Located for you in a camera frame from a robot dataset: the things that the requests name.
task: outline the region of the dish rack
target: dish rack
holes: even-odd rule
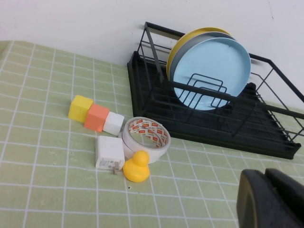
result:
[[[268,80],[275,72],[284,85],[304,102],[304,96],[269,59],[250,54],[252,64],[266,64],[270,69],[265,76],[251,73],[261,83],[250,82],[238,96],[226,94],[225,85],[217,79],[199,75],[200,82],[218,86],[218,90],[197,88],[169,81],[166,75],[166,58],[171,48],[157,44],[160,38],[178,39],[184,33],[146,22],[137,51],[133,52],[127,64],[130,80],[133,115],[154,119],[169,131],[172,137],[228,147],[280,158],[293,159],[301,147],[296,142],[298,136],[304,136],[304,114],[291,111],[280,99]],[[214,105],[213,110],[199,111],[189,108],[179,100],[174,88],[180,88],[187,96],[211,96],[225,101],[224,106]],[[267,104],[260,91],[268,89],[277,103]],[[296,127],[286,129],[280,118],[288,117]]]

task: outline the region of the yellow plate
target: yellow plate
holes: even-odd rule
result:
[[[170,65],[171,65],[171,62],[173,60],[173,57],[175,56],[176,52],[181,48],[181,46],[186,43],[188,40],[192,39],[193,37],[196,37],[202,33],[205,33],[205,32],[223,32],[223,33],[226,33],[228,35],[230,35],[228,32],[222,30],[222,29],[219,29],[219,28],[214,28],[214,27],[206,27],[206,28],[199,28],[197,30],[194,30],[190,33],[187,33],[185,34],[184,36],[182,36],[178,41],[177,43],[174,45],[174,47],[172,48],[170,54],[169,54],[169,57],[168,57],[168,61],[167,61],[167,77],[169,78],[169,69],[170,69]]]

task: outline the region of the yellow rubber duck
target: yellow rubber duck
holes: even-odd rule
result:
[[[146,151],[136,151],[123,165],[125,177],[132,182],[143,182],[150,175],[149,155]]]

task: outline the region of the double-sided tape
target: double-sided tape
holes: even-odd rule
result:
[[[155,148],[146,147],[145,145],[137,142],[131,133],[139,133],[151,139]],[[150,157],[150,163],[157,161],[163,154],[166,153],[171,143],[171,137],[166,128],[159,122],[146,117],[135,117],[130,119],[119,135],[123,140],[123,151],[127,158],[132,158],[136,151],[147,151]]]

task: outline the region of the black object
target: black object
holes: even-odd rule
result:
[[[279,170],[243,170],[237,200],[240,228],[304,228],[304,186]]]
[[[196,88],[167,79],[166,61],[159,60],[158,55],[168,53],[170,48],[154,44],[150,30],[167,37],[184,35],[168,28],[145,23],[138,50],[133,53],[127,64],[134,116],[145,116],[160,122],[172,137],[293,159],[294,154],[301,147],[299,143],[294,142],[294,139],[298,135],[304,136],[302,133],[304,128],[298,121],[298,118],[304,119],[304,114],[290,111],[268,85],[266,79],[275,71],[303,102],[304,96],[271,60],[250,54],[251,59],[268,63],[271,70],[265,78],[252,73],[259,77],[262,83],[258,87],[253,83],[247,84],[238,97],[219,92],[224,85],[220,85],[218,91]],[[148,37],[149,42],[143,40],[144,35]],[[150,48],[152,57],[145,55],[146,47]],[[210,80],[204,81],[208,76],[200,76],[200,81],[210,84]],[[261,85],[268,86],[285,109],[267,105],[258,92]],[[227,104],[224,107],[215,106],[215,109],[210,111],[194,110],[179,101],[173,90],[175,87],[183,89],[183,93],[195,92],[195,96],[201,94],[201,97],[208,95],[220,98],[227,101]],[[294,117],[301,130],[299,132],[286,130],[274,112]]]

